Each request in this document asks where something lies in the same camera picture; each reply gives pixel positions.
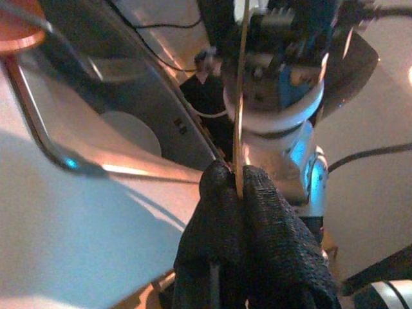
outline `black glove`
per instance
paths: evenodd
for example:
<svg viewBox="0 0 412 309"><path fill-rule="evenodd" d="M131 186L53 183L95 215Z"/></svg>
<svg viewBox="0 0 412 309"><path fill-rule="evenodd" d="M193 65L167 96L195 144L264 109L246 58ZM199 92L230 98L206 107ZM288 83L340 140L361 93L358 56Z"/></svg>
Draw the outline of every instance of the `black glove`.
<svg viewBox="0 0 412 309"><path fill-rule="evenodd" d="M210 265L220 268L221 308L340 308L313 235L267 174L244 168L244 200L234 175L214 162L200 182L200 202L174 263L174 309L205 308Z"/></svg>

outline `white cable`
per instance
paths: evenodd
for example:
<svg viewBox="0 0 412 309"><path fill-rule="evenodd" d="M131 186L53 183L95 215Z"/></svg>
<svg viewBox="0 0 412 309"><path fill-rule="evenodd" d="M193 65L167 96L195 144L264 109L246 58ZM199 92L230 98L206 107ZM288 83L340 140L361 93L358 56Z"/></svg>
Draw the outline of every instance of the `white cable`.
<svg viewBox="0 0 412 309"><path fill-rule="evenodd" d="M221 111L220 113L217 113L217 114L203 114L203 113L199 112L197 109L195 109L191 104L190 104L190 107L196 114L198 114L199 116L201 116L203 118L215 119L215 118L219 118L219 117L227 115L227 110L226 109L224 111Z"/></svg>

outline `black cable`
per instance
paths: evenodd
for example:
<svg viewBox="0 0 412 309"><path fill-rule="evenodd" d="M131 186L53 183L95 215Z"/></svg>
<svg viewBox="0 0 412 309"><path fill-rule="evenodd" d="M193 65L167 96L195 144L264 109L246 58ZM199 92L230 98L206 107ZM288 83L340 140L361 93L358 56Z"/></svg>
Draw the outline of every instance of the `black cable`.
<svg viewBox="0 0 412 309"><path fill-rule="evenodd" d="M152 55L154 55L161 63L163 63L164 65L168 66L171 69L174 69L176 71L179 72L196 72L196 69L189 69L189 70L183 70L180 68L177 68L176 66L173 66L172 64L169 64L168 62L164 61L162 58L160 58L160 56L152 49L152 47L150 47L150 45L148 45L146 43L146 41L144 40L144 38L142 37L142 35L140 33L138 33L136 31L137 35L139 36L140 40L142 40L143 45L152 53Z"/></svg>
<svg viewBox="0 0 412 309"><path fill-rule="evenodd" d="M382 17L412 17L412 8L411 7L396 7L396 8L378 8L375 10L375 18Z"/></svg>
<svg viewBox="0 0 412 309"><path fill-rule="evenodd" d="M388 146L388 147L381 147L381 148L361 151L358 153L351 154L350 156L345 156L344 158L331 164L331 166L329 166L328 168L328 172L332 173L338 167L344 164L347 164L351 161L358 160L360 158L366 158L369 156L388 155L391 153L403 153L404 151L412 151L412 143L393 145L393 146Z"/></svg>
<svg viewBox="0 0 412 309"><path fill-rule="evenodd" d="M172 64L169 64L168 62L164 61L162 58L160 58L160 56L152 49L152 47L150 47L150 45L148 45L146 43L146 41L144 40L144 38L142 37L142 35L136 30L136 26L134 26L132 23L130 23L130 21L125 18L122 13L120 12L120 10L118 9L118 7L112 2L112 1L106 1L106 3L111 7L111 9L113 11L116 12L116 14L119 16L119 18L121 18L121 20L123 21L123 23L125 23L126 26L128 26L130 29L132 29L140 38L140 40L142 41L143 45L149 50L149 52L156 57L156 59L158 59L161 63L163 63L165 66L168 66L171 69L174 69L176 71L179 72L196 72L196 69L190 69L190 70L183 70L180 68L177 68L176 66L173 66Z"/></svg>
<svg viewBox="0 0 412 309"><path fill-rule="evenodd" d="M136 29L149 29L149 28L177 28L177 29L191 29L201 23L201 17L192 24L147 24L144 26L135 26Z"/></svg>

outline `orange object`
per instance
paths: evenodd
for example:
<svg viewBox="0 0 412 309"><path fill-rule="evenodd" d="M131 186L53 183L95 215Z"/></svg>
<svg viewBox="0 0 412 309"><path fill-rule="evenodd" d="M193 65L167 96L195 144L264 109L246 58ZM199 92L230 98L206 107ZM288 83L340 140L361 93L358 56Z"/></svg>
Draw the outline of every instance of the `orange object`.
<svg viewBox="0 0 412 309"><path fill-rule="evenodd" d="M44 18L37 0L7 0L10 3ZM43 42L45 33L6 11L0 10L0 55L18 53Z"/></svg>

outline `thin metal wire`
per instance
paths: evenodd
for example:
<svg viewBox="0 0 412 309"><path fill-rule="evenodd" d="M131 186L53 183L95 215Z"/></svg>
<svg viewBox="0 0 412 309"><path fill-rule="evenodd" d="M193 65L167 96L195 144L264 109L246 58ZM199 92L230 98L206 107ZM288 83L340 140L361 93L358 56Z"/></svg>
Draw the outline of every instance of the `thin metal wire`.
<svg viewBox="0 0 412 309"><path fill-rule="evenodd" d="M211 274L211 309L220 309L220 266L210 263L209 270Z"/></svg>
<svg viewBox="0 0 412 309"><path fill-rule="evenodd" d="M249 23L249 0L245 0L242 33L238 63L238 80L236 83L236 109L234 115L233 164L236 179L236 192L243 199L243 158L242 158L242 117L243 117L243 71L245 69L245 49Z"/></svg>

